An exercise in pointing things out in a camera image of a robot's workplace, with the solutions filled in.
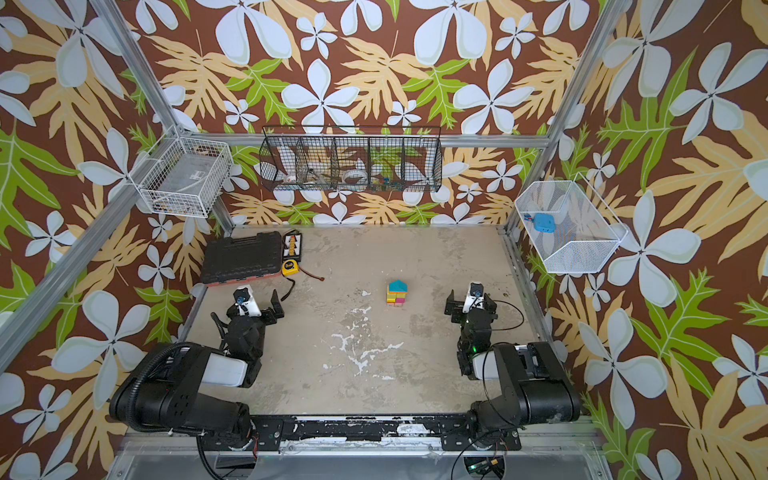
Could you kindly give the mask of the teal wood block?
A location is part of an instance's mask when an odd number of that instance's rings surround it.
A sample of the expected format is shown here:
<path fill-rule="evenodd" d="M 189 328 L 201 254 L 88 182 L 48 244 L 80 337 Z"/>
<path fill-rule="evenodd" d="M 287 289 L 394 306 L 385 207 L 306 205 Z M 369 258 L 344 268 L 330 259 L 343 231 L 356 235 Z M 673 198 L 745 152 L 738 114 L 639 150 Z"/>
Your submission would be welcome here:
<path fill-rule="evenodd" d="M 387 291 L 392 294 L 406 294 L 408 286 L 402 280 L 394 280 L 388 284 Z"/>

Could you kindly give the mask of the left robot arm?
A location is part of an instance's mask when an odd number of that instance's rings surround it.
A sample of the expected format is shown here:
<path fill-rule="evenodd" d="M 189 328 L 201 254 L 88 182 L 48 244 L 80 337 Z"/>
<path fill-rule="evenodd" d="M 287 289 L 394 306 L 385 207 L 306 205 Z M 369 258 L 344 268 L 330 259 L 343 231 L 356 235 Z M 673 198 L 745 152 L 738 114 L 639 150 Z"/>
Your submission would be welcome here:
<path fill-rule="evenodd" d="M 285 298 L 273 292 L 270 305 L 261 308 L 248 286 L 236 289 L 233 298 L 226 322 L 211 314 L 218 347 L 187 341 L 156 345 L 113 394 L 110 417 L 137 432 L 172 431 L 245 442 L 252 431 L 249 408 L 203 394 L 200 386 L 254 384 L 262 367 L 266 328 L 285 316 Z"/>

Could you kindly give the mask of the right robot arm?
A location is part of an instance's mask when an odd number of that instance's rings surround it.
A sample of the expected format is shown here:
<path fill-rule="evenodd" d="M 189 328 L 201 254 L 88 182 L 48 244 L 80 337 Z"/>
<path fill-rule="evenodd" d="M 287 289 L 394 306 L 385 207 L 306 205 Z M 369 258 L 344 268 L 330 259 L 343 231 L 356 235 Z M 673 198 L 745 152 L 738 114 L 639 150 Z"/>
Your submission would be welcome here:
<path fill-rule="evenodd" d="M 500 442 L 520 448 L 519 430 L 529 425 L 569 423 L 581 416 L 581 401 L 547 342 L 494 342 L 498 302 L 472 283 L 465 299 L 446 298 L 444 314 L 460 327 L 460 373 L 482 383 L 485 398 L 472 404 L 458 433 L 471 448 Z"/>

